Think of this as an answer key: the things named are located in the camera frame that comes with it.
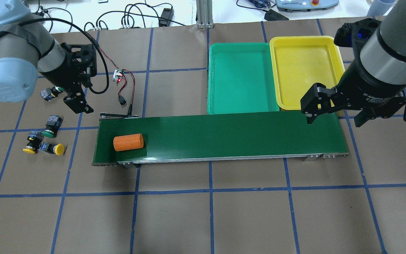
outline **green tray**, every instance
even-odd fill
[[[268,43],[213,44],[208,74],[208,114],[280,110]]]
[[[113,139],[142,133],[145,147],[116,152]],[[100,121],[94,166],[346,155],[337,114],[309,125],[299,111]]]

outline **conveyor belt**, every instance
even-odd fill
[[[142,133],[145,147],[116,152],[113,139]],[[100,121],[94,166],[347,155],[336,114],[312,125],[300,111]]]

